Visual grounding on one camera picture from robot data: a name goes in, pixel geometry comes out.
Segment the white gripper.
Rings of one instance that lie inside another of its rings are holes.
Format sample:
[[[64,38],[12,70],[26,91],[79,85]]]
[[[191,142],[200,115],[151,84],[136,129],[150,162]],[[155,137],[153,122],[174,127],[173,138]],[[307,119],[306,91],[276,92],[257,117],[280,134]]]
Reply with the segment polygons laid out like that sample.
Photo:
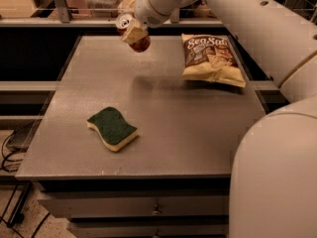
[[[182,0],[131,0],[121,12],[134,14],[129,22],[122,41],[131,45],[148,35],[148,28],[158,28],[166,22]]]

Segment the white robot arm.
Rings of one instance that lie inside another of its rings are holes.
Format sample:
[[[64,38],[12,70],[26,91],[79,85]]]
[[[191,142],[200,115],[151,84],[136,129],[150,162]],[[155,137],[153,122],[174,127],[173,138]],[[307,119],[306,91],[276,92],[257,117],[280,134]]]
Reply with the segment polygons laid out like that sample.
[[[135,0],[151,28],[190,0]],[[231,174],[229,238],[317,238],[317,29],[273,0],[203,0],[265,73],[275,104],[244,136]]]

